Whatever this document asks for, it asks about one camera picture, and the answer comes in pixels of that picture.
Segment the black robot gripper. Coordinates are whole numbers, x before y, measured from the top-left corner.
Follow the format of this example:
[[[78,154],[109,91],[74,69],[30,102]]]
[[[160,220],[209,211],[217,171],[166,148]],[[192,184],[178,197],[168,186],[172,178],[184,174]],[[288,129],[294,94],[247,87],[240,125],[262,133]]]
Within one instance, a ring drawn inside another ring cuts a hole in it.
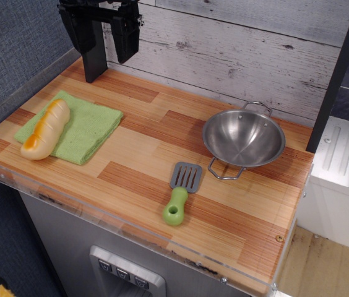
[[[118,8],[100,4],[117,3]],[[58,9],[64,27],[79,53],[103,48],[101,22],[111,24],[117,59],[124,64],[139,50],[142,16],[138,1],[59,1]]]

